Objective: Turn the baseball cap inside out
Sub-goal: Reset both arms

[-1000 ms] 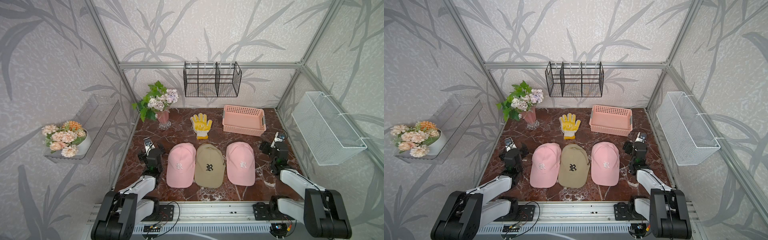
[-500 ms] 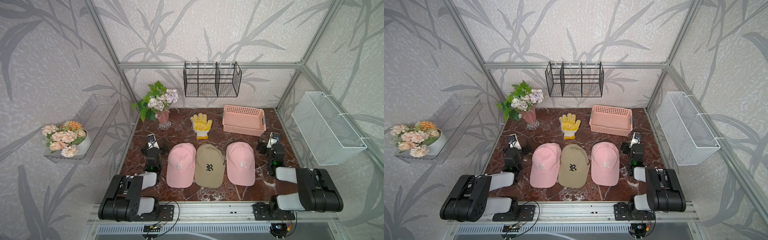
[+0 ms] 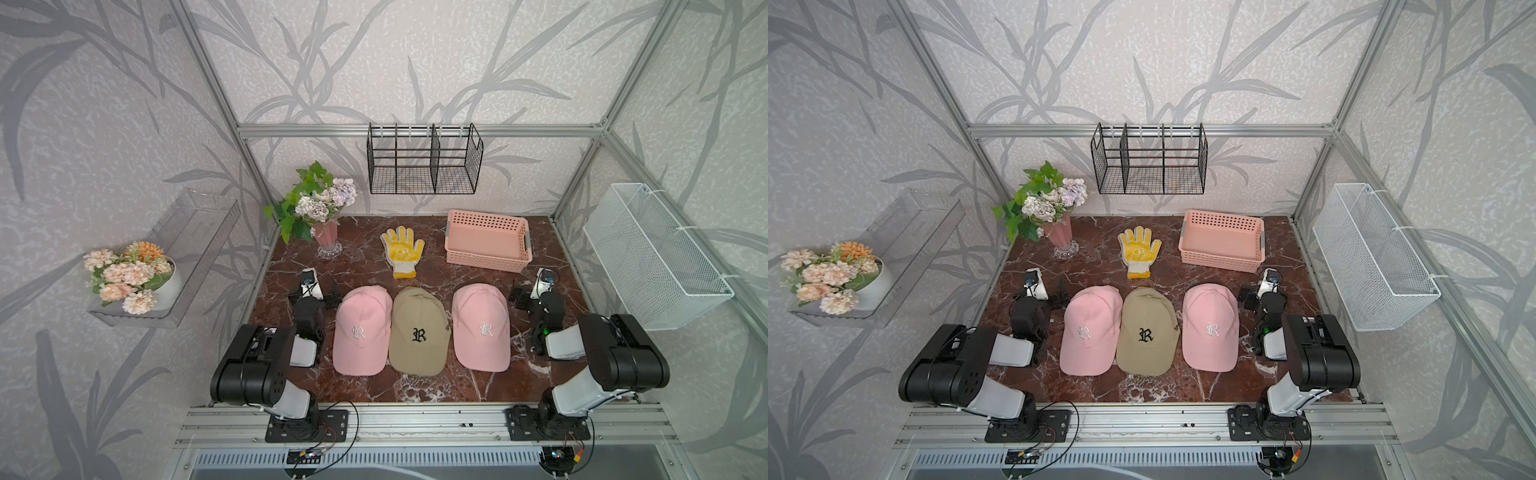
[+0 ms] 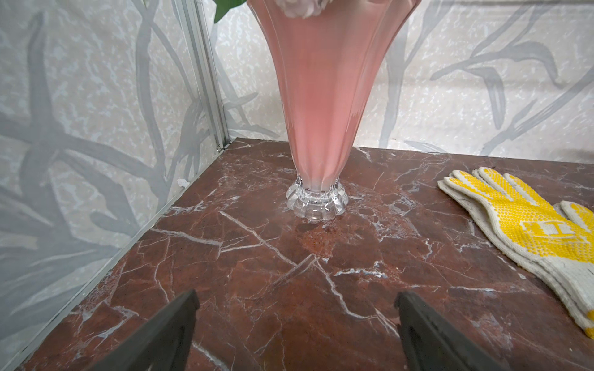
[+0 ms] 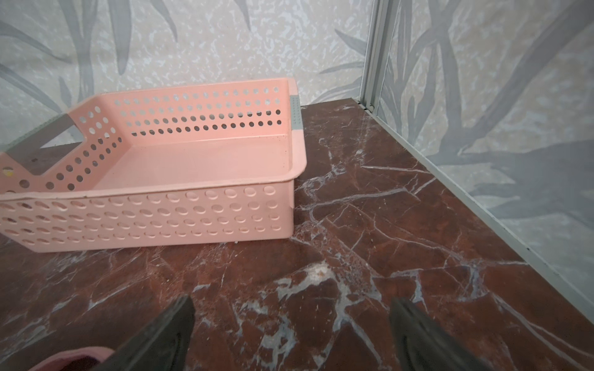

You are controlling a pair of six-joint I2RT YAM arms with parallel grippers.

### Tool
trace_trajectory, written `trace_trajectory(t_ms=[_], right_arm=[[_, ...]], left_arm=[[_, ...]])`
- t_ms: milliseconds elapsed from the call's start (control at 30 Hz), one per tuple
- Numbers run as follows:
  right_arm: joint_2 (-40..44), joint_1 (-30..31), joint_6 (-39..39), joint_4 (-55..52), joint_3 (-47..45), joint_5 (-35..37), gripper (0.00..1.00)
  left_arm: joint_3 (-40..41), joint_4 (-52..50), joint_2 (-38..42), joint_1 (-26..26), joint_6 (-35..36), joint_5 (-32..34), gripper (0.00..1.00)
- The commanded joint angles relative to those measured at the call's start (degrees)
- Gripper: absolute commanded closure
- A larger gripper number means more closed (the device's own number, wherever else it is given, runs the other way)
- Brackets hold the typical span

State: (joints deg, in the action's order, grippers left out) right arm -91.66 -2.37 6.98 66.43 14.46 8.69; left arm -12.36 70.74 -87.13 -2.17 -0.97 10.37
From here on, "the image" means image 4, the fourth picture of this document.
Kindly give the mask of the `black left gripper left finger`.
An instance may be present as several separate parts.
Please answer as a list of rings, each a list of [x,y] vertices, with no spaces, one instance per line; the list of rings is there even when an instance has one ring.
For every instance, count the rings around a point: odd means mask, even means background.
[[[194,290],[164,306],[89,370],[184,370],[200,307]]]

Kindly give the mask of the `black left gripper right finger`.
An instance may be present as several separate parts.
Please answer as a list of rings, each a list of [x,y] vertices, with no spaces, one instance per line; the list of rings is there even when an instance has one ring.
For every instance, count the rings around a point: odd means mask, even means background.
[[[394,301],[410,370],[505,370],[414,292],[400,292]]]

